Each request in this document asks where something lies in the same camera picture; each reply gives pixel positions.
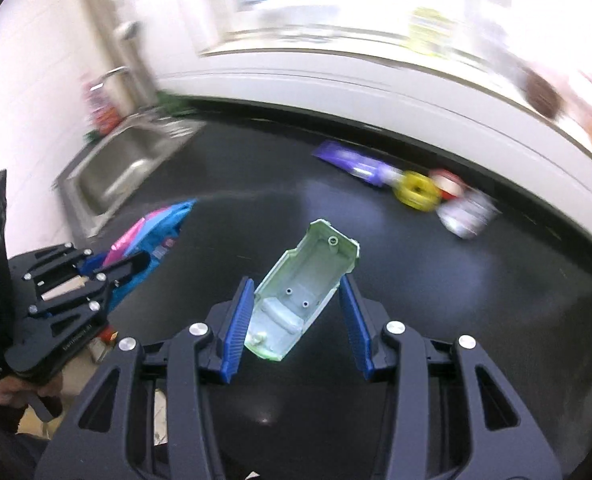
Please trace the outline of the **operator left hand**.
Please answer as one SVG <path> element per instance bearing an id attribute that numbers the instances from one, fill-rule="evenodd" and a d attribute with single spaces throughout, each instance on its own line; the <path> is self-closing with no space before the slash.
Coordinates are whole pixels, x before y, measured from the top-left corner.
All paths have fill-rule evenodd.
<path id="1" fill-rule="evenodd" d="M 58 373 L 45 385 L 26 382 L 16 376 L 6 376 L 0 380 L 0 405 L 23 408 L 28 404 L 28 396 L 34 393 L 42 398 L 57 398 L 63 389 L 63 374 Z"/>

